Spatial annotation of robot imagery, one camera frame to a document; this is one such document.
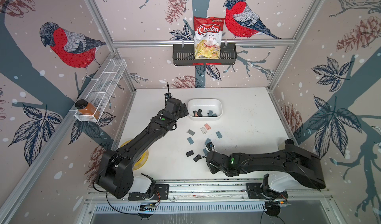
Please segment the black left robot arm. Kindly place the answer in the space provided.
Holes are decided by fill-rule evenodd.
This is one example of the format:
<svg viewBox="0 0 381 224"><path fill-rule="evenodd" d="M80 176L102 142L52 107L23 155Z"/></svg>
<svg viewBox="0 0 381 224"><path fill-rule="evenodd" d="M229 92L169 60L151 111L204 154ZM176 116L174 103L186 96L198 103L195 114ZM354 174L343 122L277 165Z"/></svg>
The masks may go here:
<svg viewBox="0 0 381 224"><path fill-rule="evenodd" d="M153 143L177 128L178 119L188 114L185 103L169 98L165 108L152 117L147 127L127 145L103 154L95 183L114 197L123 198L134 183L134 164Z"/></svg>

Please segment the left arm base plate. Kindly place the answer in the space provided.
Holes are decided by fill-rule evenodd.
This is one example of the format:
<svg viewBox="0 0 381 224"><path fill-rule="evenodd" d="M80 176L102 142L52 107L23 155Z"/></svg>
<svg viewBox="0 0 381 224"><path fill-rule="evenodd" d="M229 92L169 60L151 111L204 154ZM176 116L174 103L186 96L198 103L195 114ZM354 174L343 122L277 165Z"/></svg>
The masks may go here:
<svg viewBox="0 0 381 224"><path fill-rule="evenodd" d="M168 200L169 185L151 185L145 193L131 192L128 196L129 201L159 201Z"/></svg>

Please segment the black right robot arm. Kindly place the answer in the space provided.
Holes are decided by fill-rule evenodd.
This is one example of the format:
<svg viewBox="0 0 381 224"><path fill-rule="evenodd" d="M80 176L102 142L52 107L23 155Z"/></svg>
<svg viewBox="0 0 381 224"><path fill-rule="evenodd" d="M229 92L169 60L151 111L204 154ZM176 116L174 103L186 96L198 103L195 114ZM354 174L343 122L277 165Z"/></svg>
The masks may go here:
<svg viewBox="0 0 381 224"><path fill-rule="evenodd" d="M285 140L285 148L266 154L232 153L227 156L215 151L212 142L206 144L206 164L212 174L223 172L236 177L256 171L278 171L291 175L307 188L326 188L320 158L296 146L291 139Z"/></svg>

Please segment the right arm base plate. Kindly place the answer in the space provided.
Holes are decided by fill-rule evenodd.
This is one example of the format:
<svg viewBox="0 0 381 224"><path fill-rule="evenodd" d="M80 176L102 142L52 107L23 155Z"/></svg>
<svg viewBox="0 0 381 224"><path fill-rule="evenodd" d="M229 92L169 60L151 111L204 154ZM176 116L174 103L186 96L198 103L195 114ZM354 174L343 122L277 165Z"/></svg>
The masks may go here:
<svg viewBox="0 0 381 224"><path fill-rule="evenodd" d="M263 183L246 183L246 189L249 199L265 199L268 201L276 199L288 199L286 190L277 192L270 188L269 184Z"/></svg>

